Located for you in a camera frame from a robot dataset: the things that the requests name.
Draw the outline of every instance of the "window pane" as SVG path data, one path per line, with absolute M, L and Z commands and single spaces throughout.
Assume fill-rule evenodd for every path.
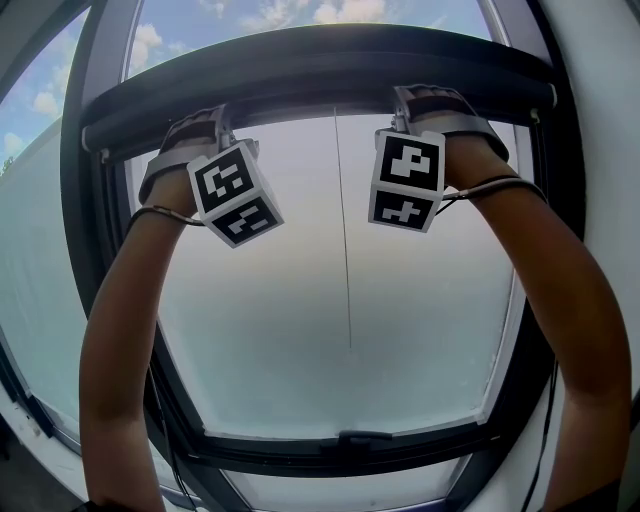
M 446 495 L 459 459 L 422 468 L 349 478 L 283 478 L 227 471 L 255 510 L 369 512 L 427 503 Z
M 187 228 L 160 305 L 211 435 L 398 433 L 481 411 L 513 270 L 464 202 L 426 235 L 367 222 L 373 134 L 390 117 L 337 119 L 348 261 L 334 119 L 236 131 L 260 141 L 258 164 L 285 224 L 238 249 Z M 515 164 L 512 127 L 496 128 Z M 152 156 L 133 161 L 133 190 Z
M 0 177 L 0 323 L 32 393 L 74 428 L 86 318 L 69 262 L 59 162 L 56 121 Z
M 413 25 L 490 39 L 476 0 L 145 0 L 129 76 L 257 32 L 354 22 Z
M 58 118 L 85 18 L 42 50 L 0 105 L 0 325 L 26 385 L 71 432 L 86 318 L 62 220 Z

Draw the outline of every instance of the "blue sky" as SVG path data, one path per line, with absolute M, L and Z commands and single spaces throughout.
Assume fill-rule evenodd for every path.
M 51 41 L 0 104 L 0 162 L 17 156 L 62 115 L 85 18 L 86 13 Z M 339 22 L 408 24 L 489 38 L 476 0 L 146 0 L 129 75 L 228 39 Z

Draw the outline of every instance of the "white wall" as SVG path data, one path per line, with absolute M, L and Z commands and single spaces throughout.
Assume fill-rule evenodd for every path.
M 640 24 L 624 0 L 542 0 L 542 4 L 562 49 L 578 107 L 587 175 L 585 243 L 620 302 L 636 392 L 640 386 L 640 232 L 636 225 L 640 216 L 634 195 L 640 190 Z M 530 511 L 542 506 L 563 396 L 564 388 L 559 386 Z M 520 509 L 540 450 L 546 399 L 545 393 L 507 460 L 469 511 Z M 631 456 L 636 466 L 639 451 L 636 448 Z M 621 504 L 631 503 L 640 487 L 632 464 L 623 479 Z

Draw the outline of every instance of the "wrist strap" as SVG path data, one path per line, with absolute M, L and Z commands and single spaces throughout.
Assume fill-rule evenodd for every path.
M 478 185 L 476 185 L 473 188 L 470 188 L 467 190 L 461 190 L 460 199 L 477 199 L 479 197 L 484 197 L 484 196 L 493 194 L 498 190 L 503 190 L 505 188 L 512 188 L 512 187 L 528 188 L 529 190 L 531 190 L 531 192 L 536 194 L 545 203 L 547 202 L 547 198 L 542 192 L 542 190 L 540 190 L 534 183 L 531 183 L 530 181 L 526 181 L 526 180 L 523 180 L 522 178 L 513 177 L 513 176 L 509 176 L 508 178 L 502 177 L 500 179 L 495 179 L 490 181 L 485 180 L 484 183 L 480 182 Z
M 164 215 L 165 217 L 169 217 L 181 224 L 185 224 L 187 226 L 204 226 L 204 224 L 199 221 L 192 219 L 190 217 L 185 217 L 184 215 L 179 214 L 178 212 L 174 212 L 169 208 L 165 208 L 164 206 L 151 205 L 151 206 L 143 206 L 136 213 L 131 216 L 131 220 L 129 221 L 129 225 L 127 226 L 127 233 L 131 230 L 131 226 L 145 213 L 157 213 L 159 215 Z

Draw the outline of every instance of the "black padded bar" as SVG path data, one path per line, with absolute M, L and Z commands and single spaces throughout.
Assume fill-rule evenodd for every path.
M 463 94 L 480 115 L 527 122 L 551 108 L 553 71 L 524 52 L 459 34 L 394 25 L 311 26 L 184 55 L 105 92 L 87 108 L 92 151 L 158 147 L 172 122 L 228 103 L 232 128 L 299 117 L 392 112 L 395 85 Z

